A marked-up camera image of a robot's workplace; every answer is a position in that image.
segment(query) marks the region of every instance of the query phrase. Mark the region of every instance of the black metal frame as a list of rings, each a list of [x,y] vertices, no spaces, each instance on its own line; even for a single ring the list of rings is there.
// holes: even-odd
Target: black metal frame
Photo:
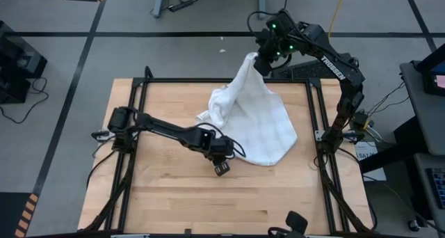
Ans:
[[[138,109],[140,111],[143,111],[144,106],[145,106],[145,98],[146,98],[146,94],[147,94],[148,83],[229,83],[231,81],[232,81],[232,79],[230,79],[230,78],[154,78],[153,76],[150,76],[149,79],[133,78],[128,105],[129,106],[134,105],[135,100],[136,100],[136,93],[137,93],[137,90],[141,84],[142,84],[142,91],[141,91]],[[324,105],[324,99],[323,99],[323,93],[321,90],[320,79],[292,79],[291,78],[291,79],[264,79],[264,81],[266,83],[271,83],[271,84],[292,83],[292,84],[304,84],[305,85],[306,91],[307,91],[307,99],[308,99],[308,103],[309,103],[309,111],[310,111],[310,115],[311,115],[311,123],[312,123],[313,135],[314,135],[314,142],[315,142],[315,145],[317,146],[316,139],[315,139],[315,131],[318,130],[318,123],[317,123],[317,118],[316,118],[314,100],[312,97],[311,85],[315,85],[315,88],[317,91],[318,103],[320,104],[321,117],[322,117],[322,121],[323,121],[323,128],[326,129],[328,127],[327,114],[326,114],[326,109],[325,109],[325,105]],[[129,154],[130,155],[129,163],[135,162],[136,152],[137,152],[137,150],[135,148],[134,152]],[[316,148],[316,152],[317,152],[316,154],[318,156],[318,162],[323,163],[323,156],[318,148]],[[120,178],[122,175],[122,167],[123,167],[123,163],[124,163],[124,156],[125,156],[124,153],[119,153],[118,161],[116,163],[115,174],[114,174],[114,178],[113,178],[113,188],[111,189],[112,195],[115,193],[116,188],[120,182]],[[332,169],[333,181],[336,185],[337,190],[339,190],[339,192],[341,193],[340,178],[339,178],[339,174],[338,174],[335,156],[334,155],[329,156],[328,159],[330,161],[330,165],[331,165],[331,169]],[[130,189],[131,189],[131,181],[128,184],[127,188],[125,189],[124,196],[122,198],[122,207],[121,207],[119,221],[118,221],[118,230],[124,230],[125,220],[127,217],[127,208],[128,208],[128,202],[129,202]],[[330,193],[324,185],[323,185],[323,196],[324,196],[324,200],[325,200],[327,222],[329,225],[330,234],[332,234],[333,232],[337,231],[337,229],[335,228],[335,220],[334,220],[334,214],[332,211],[332,202],[331,202]],[[346,215],[344,214],[344,212],[341,209],[339,209],[339,211],[340,211],[343,231],[348,232],[349,228],[348,228],[348,220],[346,218]],[[105,230],[111,229],[111,224],[113,221],[113,214],[114,214],[114,211],[111,211],[110,214],[106,217],[105,226],[104,226]],[[168,235],[168,234],[161,235],[161,234],[158,234],[158,235],[150,235],[150,236],[151,237],[152,236],[177,237],[177,236],[183,236],[183,235]],[[264,235],[264,236],[263,235],[247,235],[247,236],[242,235],[242,237],[267,237],[267,235]]]

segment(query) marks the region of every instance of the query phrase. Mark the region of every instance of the wooden table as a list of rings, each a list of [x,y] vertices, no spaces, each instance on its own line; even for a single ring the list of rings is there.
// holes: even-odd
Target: wooden table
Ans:
[[[113,109],[126,106],[131,79],[116,79],[106,110],[104,126]],[[145,113],[184,127],[195,124],[195,116],[208,108],[211,91],[222,84],[150,84]],[[313,130],[304,84],[268,84],[279,93],[297,132],[298,140],[275,166],[230,161],[231,170],[217,177],[211,162],[202,154],[183,148],[176,141],[144,132],[140,135],[133,174],[125,232],[194,234],[266,234],[271,226],[285,228],[289,210],[309,221],[307,234],[329,234],[320,173],[313,165],[316,156]],[[330,122],[336,116],[340,98],[336,80],[322,80],[323,96]],[[318,100],[313,90],[318,112]],[[352,144],[343,148],[354,152]],[[111,143],[96,156],[106,156]],[[86,193],[79,228],[86,227],[110,196],[117,155],[93,174]],[[337,165],[344,198],[368,227],[369,206],[359,167],[342,151]],[[341,229],[338,207],[333,200],[337,230]],[[116,204],[113,227],[117,227],[120,202]]]

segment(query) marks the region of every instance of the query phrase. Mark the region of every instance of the black floor line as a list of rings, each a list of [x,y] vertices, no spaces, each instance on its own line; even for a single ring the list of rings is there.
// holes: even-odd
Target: black floor line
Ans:
[[[11,32],[6,35],[21,37],[89,37],[90,32]],[[167,37],[252,37],[250,32],[94,32],[94,37],[167,38]],[[445,38],[445,33],[370,33],[332,32],[333,38]]]
[[[432,40],[428,27],[426,26],[425,21],[423,20],[422,15],[420,14],[419,9],[417,8],[416,2],[414,0],[408,0],[408,3],[411,6],[414,16],[416,17],[417,23],[419,23],[422,33],[425,34],[425,39],[426,42],[428,43],[428,46],[430,47],[430,50],[435,51],[437,49],[436,44],[434,44],[434,41]]]
[[[42,168],[40,168],[39,175],[37,177],[37,180],[35,181],[33,193],[36,193],[37,195],[40,195],[40,193],[42,192],[43,185],[45,183],[45,180],[47,179],[49,167],[51,166],[51,163],[53,161],[54,154],[56,152],[56,148],[60,140],[60,135],[62,134],[63,127],[65,126],[65,121],[67,120],[68,113],[70,112],[71,103],[74,98],[74,94],[76,93],[77,85],[79,84],[79,80],[81,78],[83,67],[88,57],[88,53],[90,52],[91,44],[94,39],[94,34],[97,30],[97,26],[99,25],[100,17],[102,16],[102,13],[104,11],[105,3],[106,0],[103,0],[100,3],[96,11],[95,18],[92,21],[88,38],[86,39],[85,46],[83,47],[81,56],[79,58],[79,62],[77,63],[76,72],[74,72],[70,88],[68,89],[65,102],[63,103],[62,111],[57,120],[56,128],[54,130],[51,141],[49,142],[48,151],[44,157]]]

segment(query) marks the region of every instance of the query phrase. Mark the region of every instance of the white towel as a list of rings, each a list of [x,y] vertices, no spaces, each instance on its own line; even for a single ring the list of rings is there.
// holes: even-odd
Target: white towel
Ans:
[[[246,158],[235,152],[237,157],[272,166],[291,149],[297,134],[281,97],[266,87],[254,69],[256,56],[248,54],[235,79],[212,92],[209,110],[198,115],[197,121],[211,123],[239,142]]]

